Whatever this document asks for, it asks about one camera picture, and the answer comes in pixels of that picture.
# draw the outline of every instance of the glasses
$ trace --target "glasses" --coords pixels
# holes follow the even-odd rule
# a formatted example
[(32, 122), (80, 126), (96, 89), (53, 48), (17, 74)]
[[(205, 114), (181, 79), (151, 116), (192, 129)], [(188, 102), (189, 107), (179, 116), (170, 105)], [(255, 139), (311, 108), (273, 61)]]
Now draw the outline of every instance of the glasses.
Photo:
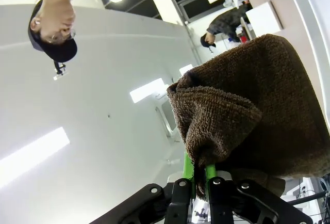
[(57, 32), (48, 40), (48, 43), (51, 44), (61, 44), (66, 40), (71, 40), (75, 37), (76, 31), (74, 29), (70, 29), (70, 33), (66, 36), (63, 36), (61, 32)]

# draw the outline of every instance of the cloth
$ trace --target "cloth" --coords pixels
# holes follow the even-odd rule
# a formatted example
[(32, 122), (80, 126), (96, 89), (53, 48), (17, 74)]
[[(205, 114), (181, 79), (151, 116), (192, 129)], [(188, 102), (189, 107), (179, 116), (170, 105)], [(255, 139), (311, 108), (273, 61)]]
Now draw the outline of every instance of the cloth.
[(251, 4), (245, 4), (241, 5), (239, 9), (233, 8), (220, 14), (210, 23), (207, 31), (213, 35), (225, 33), (235, 42), (239, 42), (240, 40), (236, 35), (236, 28), (241, 24), (241, 17), (247, 22), (249, 21), (245, 13), (250, 9), (252, 9)]
[(330, 138), (291, 44), (264, 35), (193, 68), (167, 89), (194, 163), (197, 195), (206, 165), (252, 179), (280, 196), (281, 177), (330, 172)]

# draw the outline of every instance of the black pole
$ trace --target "black pole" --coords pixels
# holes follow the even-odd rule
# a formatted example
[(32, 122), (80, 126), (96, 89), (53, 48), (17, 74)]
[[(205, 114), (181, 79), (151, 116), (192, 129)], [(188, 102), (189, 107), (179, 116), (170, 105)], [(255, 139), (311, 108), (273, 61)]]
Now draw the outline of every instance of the black pole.
[(304, 197), (304, 198), (300, 198), (300, 199), (296, 199), (296, 200), (290, 201), (288, 203), (291, 204), (291, 205), (297, 205), (297, 204), (300, 204), (300, 203), (309, 202), (311, 200), (316, 200), (316, 199), (322, 198), (326, 194), (327, 194), (327, 191), (325, 190), (325, 191), (316, 193), (316, 194), (314, 194), (312, 196)]

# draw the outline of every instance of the equipment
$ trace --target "equipment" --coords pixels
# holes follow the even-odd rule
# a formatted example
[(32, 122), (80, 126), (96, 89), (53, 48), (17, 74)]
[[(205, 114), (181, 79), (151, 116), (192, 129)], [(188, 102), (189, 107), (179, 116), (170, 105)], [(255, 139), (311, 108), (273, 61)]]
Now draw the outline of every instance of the equipment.
[[(164, 224), (191, 223), (193, 172), (191, 160), (185, 155), (183, 178), (164, 188), (146, 185), (90, 224), (153, 224), (164, 218)], [(233, 224), (233, 213), (257, 224), (312, 224), (309, 216), (254, 181), (234, 184), (228, 172), (216, 172), (215, 166), (207, 166), (205, 172), (210, 224)]]

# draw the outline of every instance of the towel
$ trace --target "towel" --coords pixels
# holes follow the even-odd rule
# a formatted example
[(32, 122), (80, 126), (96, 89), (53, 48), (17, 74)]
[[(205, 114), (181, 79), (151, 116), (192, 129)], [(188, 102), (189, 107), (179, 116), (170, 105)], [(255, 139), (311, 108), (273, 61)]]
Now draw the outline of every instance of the towel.
[(280, 196), (282, 177), (329, 173), (330, 138), (307, 73), (283, 37), (264, 35), (195, 67), (167, 89), (205, 198), (206, 165)]

